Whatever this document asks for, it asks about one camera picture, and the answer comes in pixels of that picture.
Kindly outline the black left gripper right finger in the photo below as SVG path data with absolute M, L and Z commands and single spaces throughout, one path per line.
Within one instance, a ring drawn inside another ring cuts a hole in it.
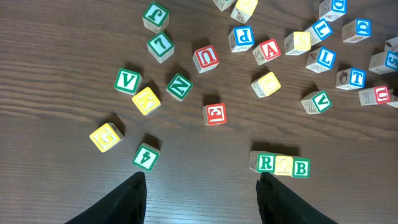
M 256 183 L 263 224 L 337 224 L 268 172 Z

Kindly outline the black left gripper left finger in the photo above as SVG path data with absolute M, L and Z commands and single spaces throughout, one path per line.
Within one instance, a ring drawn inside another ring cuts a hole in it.
M 67 224 L 143 224 L 147 186 L 143 172 L 136 172 Z

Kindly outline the yellow O letter block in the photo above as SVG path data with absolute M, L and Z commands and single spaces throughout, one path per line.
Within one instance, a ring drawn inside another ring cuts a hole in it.
M 276 155 L 275 157 L 275 175 L 291 176 L 293 172 L 293 157 Z

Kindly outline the green B letter block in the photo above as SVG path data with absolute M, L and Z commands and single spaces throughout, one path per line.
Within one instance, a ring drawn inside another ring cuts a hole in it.
M 293 158 L 293 178 L 307 179 L 310 177 L 310 159 L 294 157 Z

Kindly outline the green R letter block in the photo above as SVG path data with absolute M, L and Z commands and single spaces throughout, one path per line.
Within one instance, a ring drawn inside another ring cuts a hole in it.
M 276 155 L 266 151 L 251 151 L 249 156 L 249 168 L 257 173 L 275 171 Z

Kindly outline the blue T letter block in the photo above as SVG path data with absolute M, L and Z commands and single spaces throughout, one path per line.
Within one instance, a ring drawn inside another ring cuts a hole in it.
M 342 90 L 356 90 L 364 88 L 366 72 L 357 68 L 348 68 L 336 73 L 336 88 Z

